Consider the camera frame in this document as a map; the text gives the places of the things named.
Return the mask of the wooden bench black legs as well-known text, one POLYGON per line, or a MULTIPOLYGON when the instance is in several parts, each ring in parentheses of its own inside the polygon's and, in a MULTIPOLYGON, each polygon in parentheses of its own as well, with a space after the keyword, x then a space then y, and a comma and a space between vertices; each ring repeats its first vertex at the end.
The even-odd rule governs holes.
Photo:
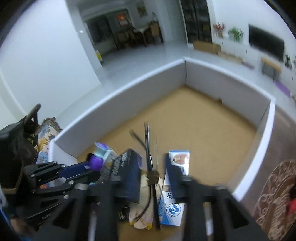
POLYGON ((262 75, 264 76, 265 74, 267 74, 267 69, 270 68, 273 73, 272 74, 273 81, 276 81, 276 78, 282 73, 281 67, 264 57, 261 57, 260 60, 262 63, 262 68, 261 68, 262 75))

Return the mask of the black television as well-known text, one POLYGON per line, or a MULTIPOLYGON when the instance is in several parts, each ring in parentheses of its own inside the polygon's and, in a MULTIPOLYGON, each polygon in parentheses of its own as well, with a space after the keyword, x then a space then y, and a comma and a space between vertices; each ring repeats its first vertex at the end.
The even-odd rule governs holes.
POLYGON ((262 52, 271 54, 278 61, 283 61, 285 42, 276 35, 249 25, 249 44, 262 52))

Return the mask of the brown cardboard box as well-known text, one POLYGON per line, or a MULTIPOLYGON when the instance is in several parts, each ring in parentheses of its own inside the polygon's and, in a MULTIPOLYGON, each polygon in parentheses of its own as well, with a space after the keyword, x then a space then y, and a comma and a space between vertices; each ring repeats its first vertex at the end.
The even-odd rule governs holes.
POLYGON ((194 41, 193 47, 194 47, 194 50, 203 51, 211 54, 218 54, 218 52, 221 52, 220 45, 212 44, 209 42, 194 41))

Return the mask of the purple floor mat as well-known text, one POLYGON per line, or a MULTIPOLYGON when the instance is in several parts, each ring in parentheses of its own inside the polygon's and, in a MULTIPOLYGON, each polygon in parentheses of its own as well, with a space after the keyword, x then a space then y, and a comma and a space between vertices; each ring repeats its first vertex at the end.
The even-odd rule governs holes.
POLYGON ((275 85, 276 85, 276 87, 277 87, 280 91, 282 91, 285 95, 287 95, 287 96, 290 96, 290 95, 291 95, 290 90, 289 90, 284 84, 282 84, 281 82, 276 81, 276 82, 275 82, 275 85))

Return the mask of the green potted plant left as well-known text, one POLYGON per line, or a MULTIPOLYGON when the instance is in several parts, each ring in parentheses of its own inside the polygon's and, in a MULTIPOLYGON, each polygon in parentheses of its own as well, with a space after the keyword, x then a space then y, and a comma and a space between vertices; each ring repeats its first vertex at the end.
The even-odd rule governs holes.
POLYGON ((243 31, 239 28, 236 28, 236 27, 232 27, 228 31, 228 35, 229 35, 229 38, 235 42, 241 42, 244 37, 243 31))

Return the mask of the purple cap tube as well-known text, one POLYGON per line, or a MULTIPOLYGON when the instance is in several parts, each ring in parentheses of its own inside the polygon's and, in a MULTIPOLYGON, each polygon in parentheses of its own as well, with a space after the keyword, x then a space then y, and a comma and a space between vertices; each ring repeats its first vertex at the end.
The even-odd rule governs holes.
POLYGON ((118 157, 108 145, 104 143, 94 143, 95 150, 88 155, 89 167, 92 170, 100 171, 104 166, 111 166, 113 161, 118 157))

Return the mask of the blue white medicine box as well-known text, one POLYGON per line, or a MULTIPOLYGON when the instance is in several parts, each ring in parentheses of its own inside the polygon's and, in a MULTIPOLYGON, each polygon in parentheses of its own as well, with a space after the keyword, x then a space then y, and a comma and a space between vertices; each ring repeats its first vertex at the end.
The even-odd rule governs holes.
POLYGON ((181 225, 186 197, 182 178, 189 174, 189 164, 189 150, 170 150, 164 154, 165 179, 158 208, 162 225, 181 225))

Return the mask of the red flowers vase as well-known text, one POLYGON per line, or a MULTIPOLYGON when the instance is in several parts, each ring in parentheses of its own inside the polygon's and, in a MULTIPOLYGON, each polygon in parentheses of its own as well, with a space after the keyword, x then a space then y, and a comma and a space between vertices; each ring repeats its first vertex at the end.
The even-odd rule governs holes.
POLYGON ((213 24, 213 27, 214 27, 218 37, 224 38, 223 32, 225 30, 225 24, 217 22, 216 24, 213 24))

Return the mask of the black text box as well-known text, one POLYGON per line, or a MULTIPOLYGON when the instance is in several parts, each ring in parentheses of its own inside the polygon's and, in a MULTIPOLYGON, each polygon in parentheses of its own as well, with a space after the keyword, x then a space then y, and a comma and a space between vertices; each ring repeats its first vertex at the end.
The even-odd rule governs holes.
POLYGON ((139 203, 142 157, 134 150, 127 149, 112 163, 111 181, 114 196, 125 202, 139 203))

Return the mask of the grey white storage box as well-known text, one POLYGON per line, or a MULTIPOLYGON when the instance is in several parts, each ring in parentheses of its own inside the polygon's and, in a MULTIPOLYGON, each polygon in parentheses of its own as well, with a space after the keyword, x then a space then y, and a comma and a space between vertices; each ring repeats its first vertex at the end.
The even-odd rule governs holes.
POLYGON ((151 153, 164 174, 163 155, 190 151, 190 174, 205 184, 228 186, 237 200, 251 187, 264 160, 275 99, 263 89, 213 64, 182 58, 155 69, 99 100, 50 142, 49 160, 71 165, 96 141, 120 154, 144 148, 149 123, 151 153))

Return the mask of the dark glass display cabinet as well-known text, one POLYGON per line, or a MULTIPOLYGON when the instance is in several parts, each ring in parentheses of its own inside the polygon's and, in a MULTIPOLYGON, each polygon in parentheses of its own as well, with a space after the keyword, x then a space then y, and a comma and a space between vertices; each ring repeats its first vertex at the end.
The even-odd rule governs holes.
POLYGON ((202 41, 211 43, 212 35, 207 1, 181 0, 181 6, 188 42, 202 41))

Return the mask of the black sticks bundle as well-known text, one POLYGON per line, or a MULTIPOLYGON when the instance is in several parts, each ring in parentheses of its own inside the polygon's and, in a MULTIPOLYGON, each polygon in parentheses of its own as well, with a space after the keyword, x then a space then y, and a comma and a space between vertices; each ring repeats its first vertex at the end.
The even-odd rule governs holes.
POLYGON ((144 140, 142 140, 134 130, 130 130, 129 133, 132 136, 132 138, 137 140, 145 149, 146 163, 147 163, 147 178, 148 178, 147 184, 149 187, 149 197, 148 197, 147 204, 143 209, 143 211, 134 220, 139 221, 144 216, 144 214, 148 211, 148 208, 152 203, 152 211, 153 211, 152 221, 156 225, 156 229, 161 230, 161 224, 160 224, 159 213, 158 213, 158 198, 156 193, 156 184, 158 183, 158 180, 159 180, 159 173, 157 170, 154 169, 154 165, 152 161, 151 148, 150 148, 149 123, 146 122, 144 124, 144 140))

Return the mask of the red fabric pouch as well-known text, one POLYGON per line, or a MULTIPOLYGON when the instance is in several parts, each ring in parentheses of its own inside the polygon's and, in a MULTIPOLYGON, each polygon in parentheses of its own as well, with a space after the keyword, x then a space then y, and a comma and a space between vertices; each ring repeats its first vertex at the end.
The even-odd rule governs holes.
POLYGON ((294 213, 296 210, 296 199, 292 199, 289 201, 289 204, 287 206, 287 216, 294 213))

